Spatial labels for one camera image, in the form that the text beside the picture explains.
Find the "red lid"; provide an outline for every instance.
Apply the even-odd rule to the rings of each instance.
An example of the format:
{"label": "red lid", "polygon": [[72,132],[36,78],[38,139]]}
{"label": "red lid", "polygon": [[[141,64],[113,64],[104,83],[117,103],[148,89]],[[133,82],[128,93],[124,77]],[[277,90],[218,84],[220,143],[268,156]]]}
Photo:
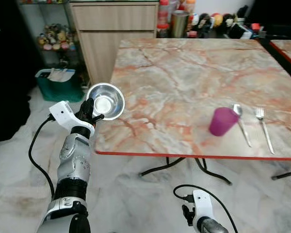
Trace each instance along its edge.
{"label": "red lid", "polygon": [[160,5],[168,6],[169,5],[169,0],[160,0]]}
{"label": "red lid", "polygon": [[185,7],[184,7],[184,5],[180,4],[180,6],[179,6],[178,10],[180,10],[180,11],[184,11],[184,10],[185,10]]}
{"label": "red lid", "polygon": [[159,28],[159,29],[167,29],[168,27],[169,27],[168,23],[166,23],[166,24],[158,24],[157,25],[157,28]]}
{"label": "red lid", "polygon": [[197,38],[197,32],[196,31],[189,31],[189,38]]}

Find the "metal bowl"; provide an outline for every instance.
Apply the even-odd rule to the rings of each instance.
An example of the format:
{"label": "metal bowl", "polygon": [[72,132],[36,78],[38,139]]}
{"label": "metal bowl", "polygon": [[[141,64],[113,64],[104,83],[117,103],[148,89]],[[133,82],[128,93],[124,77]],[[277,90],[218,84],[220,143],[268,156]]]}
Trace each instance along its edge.
{"label": "metal bowl", "polygon": [[86,99],[94,100],[93,115],[96,117],[100,114],[105,116],[104,120],[114,120],[124,111],[125,100],[122,92],[109,83],[98,83],[92,86]]}

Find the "marble floor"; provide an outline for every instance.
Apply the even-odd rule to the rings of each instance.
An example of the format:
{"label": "marble floor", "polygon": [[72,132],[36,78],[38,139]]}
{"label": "marble floor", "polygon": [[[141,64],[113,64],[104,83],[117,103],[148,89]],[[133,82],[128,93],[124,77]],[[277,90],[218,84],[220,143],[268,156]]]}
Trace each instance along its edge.
{"label": "marble floor", "polygon": [[[0,143],[0,233],[34,233],[50,201],[43,175],[31,165],[28,148],[52,102],[31,92],[31,115],[11,140]],[[80,103],[71,107],[78,110]],[[59,151],[68,132],[56,122],[41,131],[33,149],[35,160],[56,183]],[[291,233],[291,177],[272,181],[291,170],[291,162],[207,160],[209,170],[233,182],[200,171],[194,159],[140,178],[138,173],[161,166],[165,158],[97,155],[91,159],[87,189],[89,222],[95,233],[193,233],[182,215],[182,200],[173,188],[189,183],[217,195],[230,211],[240,233]],[[191,189],[179,190],[190,194]],[[218,222],[233,232],[221,206],[212,200]]]}

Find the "black cord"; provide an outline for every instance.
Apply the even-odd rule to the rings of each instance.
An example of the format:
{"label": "black cord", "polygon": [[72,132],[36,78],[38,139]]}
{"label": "black cord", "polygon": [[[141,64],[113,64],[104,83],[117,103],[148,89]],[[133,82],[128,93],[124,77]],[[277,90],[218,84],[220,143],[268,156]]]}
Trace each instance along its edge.
{"label": "black cord", "polygon": [[220,199],[218,199],[218,198],[217,198],[213,193],[211,193],[210,191],[208,191],[208,190],[206,190],[206,189],[204,189],[204,188],[202,188],[202,187],[199,187],[199,186],[196,186],[196,185],[193,185],[193,184],[182,184],[182,185],[179,185],[179,186],[177,186],[177,187],[174,188],[174,195],[175,195],[177,198],[182,199],[182,200],[187,200],[187,197],[181,197],[181,196],[179,196],[179,195],[176,193],[176,190],[179,189],[179,188],[182,188],[182,187],[198,188],[198,189],[200,189],[200,190],[205,191],[206,193],[208,193],[209,195],[211,195],[213,198],[215,198],[215,199],[220,203],[220,205],[223,207],[223,209],[225,210],[225,212],[226,212],[226,214],[227,214],[229,220],[231,221],[231,224],[232,224],[232,226],[233,226],[233,229],[234,229],[235,233],[238,233],[237,228],[236,228],[236,226],[235,226],[235,223],[234,223],[234,221],[233,221],[233,219],[232,219],[232,216],[229,214],[229,212],[228,212],[227,208],[225,207],[225,205],[224,205],[224,204],[220,201]]}
{"label": "black cord", "polygon": [[39,166],[39,165],[38,165],[38,164],[33,160],[32,155],[31,155],[31,151],[32,151],[32,148],[33,148],[34,142],[35,142],[35,140],[36,140],[36,138],[37,138],[37,136],[38,136],[40,130],[42,129],[42,127],[43,127],[46,123],[48,123],[48,122],[51,121],[51,120],[55,120],[54,117],[53,117],[52,115],[50,115],[50,116],[49,116],[45,121],[43,121],[43,123],[42,123],[42,124],[39,126],[39,128],[37,129],[37,132],[35,132],[35,135],[34,135],[32,141],[31,141],[31,144],[30,144],[30,147],[29,147],[28,155],[29,155],[29,159],[30,159],[31,163],[32,163],[32,164],[33,164],[37,169],[39,169],[39,170],[43,173],[43,175],[45,176],[45,178],[47,179],[48,184],[49,184],[49,187],[50,187],[50,192],[51,192],[51,195],[52,195],[52,198],[53,198],[55,191],[54,191],[54,186],[53,186],[52,180],[50,179],[48,173],[47,173],[46,171],[44,171],[43,168],[41,168],[41,167],[40,167],[40,166]]}

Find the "marble table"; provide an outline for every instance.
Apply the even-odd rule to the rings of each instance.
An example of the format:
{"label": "marble table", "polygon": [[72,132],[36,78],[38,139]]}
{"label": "marble table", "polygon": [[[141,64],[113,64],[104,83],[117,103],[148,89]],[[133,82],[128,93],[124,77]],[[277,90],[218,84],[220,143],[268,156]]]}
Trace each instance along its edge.
{"label": "marble table", "polygon": [[291,63],[291,40],[272,40],[270,44]]}
{"label": "marble table", "polygon": [[[97,126],[98,154],[291,160],[291,77],[255,40],[123,40],[111,83],[125,110]],[[253,147],[238,125],[222,137],[209,124],[239,103]],[[255,107],[265,109],[271,154]]]}

